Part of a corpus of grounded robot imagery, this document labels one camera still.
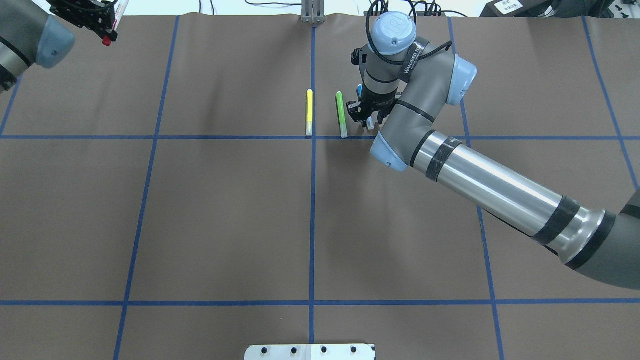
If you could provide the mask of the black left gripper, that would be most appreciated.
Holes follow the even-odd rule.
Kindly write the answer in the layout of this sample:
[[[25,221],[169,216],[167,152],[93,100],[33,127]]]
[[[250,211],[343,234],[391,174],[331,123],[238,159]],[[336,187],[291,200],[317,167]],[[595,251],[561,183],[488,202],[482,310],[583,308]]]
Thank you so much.
[[[106,34],[107,0],[50,0],[50,12],[99,37]]]

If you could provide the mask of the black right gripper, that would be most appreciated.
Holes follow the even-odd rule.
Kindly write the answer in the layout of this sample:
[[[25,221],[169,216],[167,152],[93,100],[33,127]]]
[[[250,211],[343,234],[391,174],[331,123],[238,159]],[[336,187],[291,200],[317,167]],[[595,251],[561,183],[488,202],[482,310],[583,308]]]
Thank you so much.
[[[366,108],[367,112],[362,114],[363,120],[366,120],[368,116],[372,117],[372,120],[377,125],[382,125],[384,120],[391,115],[395,105],[398,104],[399,96],[394,95],[392,100],[376,103],[376,102],[366,102],[363,100],[362,105]],[[357,101],[347,101],[347,113],[350,118],[357,123],[359,120],[359,102]]]

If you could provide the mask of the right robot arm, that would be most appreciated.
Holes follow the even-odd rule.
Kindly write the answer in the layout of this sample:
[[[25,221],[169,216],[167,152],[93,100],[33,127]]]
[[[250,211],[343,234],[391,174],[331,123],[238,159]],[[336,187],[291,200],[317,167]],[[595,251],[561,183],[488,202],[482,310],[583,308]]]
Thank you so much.
[[[381,126],[371,155],[402,173],[411,167],[543,246],[564,266],[622,289],[640,287],[639,194],[620,213],[590,209],[434,129],[445,105],[458,106],[477,67],[418,36],[409,14],[365,17],[366,44],[358,66],[358,100],[346,103],[356,123],[377,113]]]

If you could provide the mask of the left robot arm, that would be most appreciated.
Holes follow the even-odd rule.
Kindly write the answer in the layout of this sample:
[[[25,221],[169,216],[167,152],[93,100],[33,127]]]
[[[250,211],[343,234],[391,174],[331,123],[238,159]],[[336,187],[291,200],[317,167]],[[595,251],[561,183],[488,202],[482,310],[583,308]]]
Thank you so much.
[[[46,11],[32,0],[0,2],[0,91],[7,92],[31,66],[52,69],[73,49],[76,38],[62,23],[86,28],[110,46],[128,0],[48,0]]]

